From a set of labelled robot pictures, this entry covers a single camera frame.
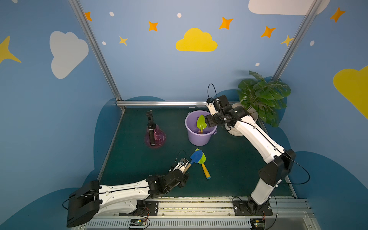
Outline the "green trowel yellow handle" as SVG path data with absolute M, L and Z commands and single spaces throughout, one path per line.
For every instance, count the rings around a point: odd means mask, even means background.
M 198 128 L 198 133 L 203 134 L 204 129 L 207 128 L 207 124 L 206 124 L 204 115 L 200 115 L 198 117 L 197 122 L 196 122 L 196 126 Z

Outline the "green trowel blue-tipped handle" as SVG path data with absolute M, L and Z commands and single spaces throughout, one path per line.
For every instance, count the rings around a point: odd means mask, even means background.
M 208 171 L 208 169 L 206 168 L 206 166 L 205 166 L 205 161 L 206 161 L 206 155 L 203 153 L 203 151 L 202 150 L 200 150 L 200 149 L 196 149 L 195 150 L 196 152 L 197 151 L 199 151 L 200 153 L 202 153 L 202 157 L 200 158 L 200 159 L 198 159 L 197 161 L 196 161 L 196 163 L 198 163 L 198 164 L 200 164 L 201 166 L 202 166 L 202 168 L 203 168 L 203 171 L 204 171 L 204 174 L 205 174 L 205 176 L 206 176 L 206 178 L 209 180 L 209 179 L 211 179 L 211 176 L 210 176 L 210 173 L 209 173 L 209 171 Z

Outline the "pink spray bottle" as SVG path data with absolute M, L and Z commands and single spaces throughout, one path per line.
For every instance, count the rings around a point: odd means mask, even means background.
M 166 142 L 166 134 L 155 123 L 152 110 L 149 110 L 146 113 L 146 116 L 148 117 L 148 123 L 145 135 L 145 144 L 153 149 L 160 148 Z

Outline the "blue shovel wooden handle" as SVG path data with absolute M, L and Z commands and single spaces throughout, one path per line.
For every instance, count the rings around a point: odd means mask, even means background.
M 186 168 L 184 169 L 183 174 L 186 174 L 186 172 L 188 171 L 191 165 L 193 165 L 194 163 L 198 163 L 201 160 L 202 156 L 203 156 L 203 151 L 196 149 L 196 151 L 191 155 L 190 157 L 191 160 L 189 164 L 186 166 Z

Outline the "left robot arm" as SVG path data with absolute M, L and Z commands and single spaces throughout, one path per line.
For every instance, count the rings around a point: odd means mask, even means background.
M 184 187 L 187 180 L 188 175 L 176 169 L 166 175 L 151 175 L 139 182 L 119 186 L 91 181 L 69 195 L 66 226 L 77 227 L 95 216 L 114 213 L 139 216 L 146 210 L 147 199 L 162 197 L 177 186 Z

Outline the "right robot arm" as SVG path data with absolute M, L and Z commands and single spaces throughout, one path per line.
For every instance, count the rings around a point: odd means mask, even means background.
M 248 209 L 255 213 L 265 205 L 273 190 L 290 173 L 296 154 L 273 141 L 244 107 L 233 108 L 226 96 L 208 98 L 206 107 L 210 112 L 210 115 L 205 116 L 208 126 L 226 124 L 239 131 L 257 149 L 266 163 L 266 166 L 259 170 L 260 179 L 248 197 Z

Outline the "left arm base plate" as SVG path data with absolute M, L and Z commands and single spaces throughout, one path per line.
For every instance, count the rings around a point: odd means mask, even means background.
M 131 213 L 120 212 L 119 216 L 157 216 L 159 201 L 156 200 L 138 200 L 136 210 Z

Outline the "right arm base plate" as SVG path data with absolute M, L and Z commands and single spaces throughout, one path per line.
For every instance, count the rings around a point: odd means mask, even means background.
M 249 203 L 247 200 L 235 200 L 232 203 L 236 216 L 273 216 L 274 214 L 268 201 L 262 205 L 253 201 Z

